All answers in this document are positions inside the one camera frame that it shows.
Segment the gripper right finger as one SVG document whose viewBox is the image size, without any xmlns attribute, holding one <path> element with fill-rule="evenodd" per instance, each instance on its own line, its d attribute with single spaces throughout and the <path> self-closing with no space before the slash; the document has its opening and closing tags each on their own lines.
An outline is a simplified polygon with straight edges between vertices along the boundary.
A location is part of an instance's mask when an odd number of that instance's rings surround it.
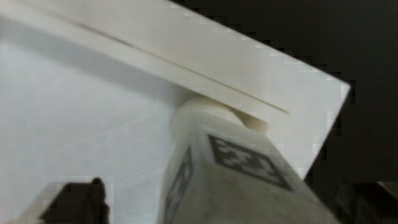
<svg viewBox="0 0 398 224">
<path fill-rule="evenodd" d="M 337 201 L 344 224 L 398 224 L 398 182 L 344 183 Z"/>
</svg>

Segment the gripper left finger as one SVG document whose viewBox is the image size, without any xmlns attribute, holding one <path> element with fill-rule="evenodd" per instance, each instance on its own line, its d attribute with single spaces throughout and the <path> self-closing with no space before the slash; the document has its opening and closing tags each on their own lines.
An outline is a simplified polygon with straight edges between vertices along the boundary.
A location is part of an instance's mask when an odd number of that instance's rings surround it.
<svg viewBox="0 0 398 224">
<path fill-rule="evenodd" d="M 40 216 L 45 224 L 111 224 L 106 183 L 68 183 Z"/>
</svg>

